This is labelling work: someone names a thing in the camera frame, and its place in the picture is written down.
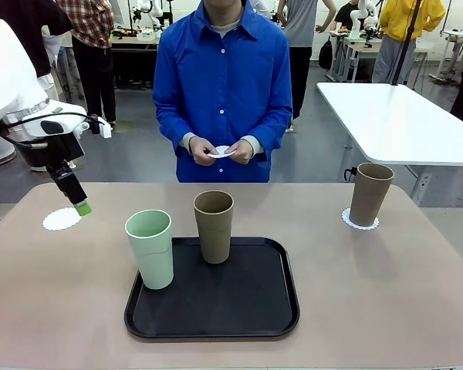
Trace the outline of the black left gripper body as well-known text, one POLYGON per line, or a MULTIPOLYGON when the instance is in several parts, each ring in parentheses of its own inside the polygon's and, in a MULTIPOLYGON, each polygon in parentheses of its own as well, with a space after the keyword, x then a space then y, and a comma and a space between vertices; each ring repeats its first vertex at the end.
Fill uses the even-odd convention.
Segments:
POLYGON ((46 136, 24 143, 19 152, 31 167, 60 167, 84 155, 79 140, 73 133, 46 136))

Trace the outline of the person's right hand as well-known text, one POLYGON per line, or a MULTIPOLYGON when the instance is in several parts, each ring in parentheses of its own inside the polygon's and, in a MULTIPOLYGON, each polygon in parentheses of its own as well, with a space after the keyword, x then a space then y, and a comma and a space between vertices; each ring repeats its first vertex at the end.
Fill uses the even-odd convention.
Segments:
POLYGON ((212 144, 199 136, 193 136, 190 138, 189 149, 194 158, 194 162, 204 167, 209 167, 215 162, 215 158, 209 156, 209 153, 211 155, 218 154, 217 150, 212 144))

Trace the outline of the person's left hand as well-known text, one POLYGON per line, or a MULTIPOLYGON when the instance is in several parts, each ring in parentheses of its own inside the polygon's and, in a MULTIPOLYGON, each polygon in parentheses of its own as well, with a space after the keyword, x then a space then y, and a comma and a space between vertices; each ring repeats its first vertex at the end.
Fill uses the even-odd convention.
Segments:
POLYGON ((246 165, 253 158, 254 150, 247 140, 241 139, 230 146, 227 153, 231 154, 230 158, 234 162, 246 165))

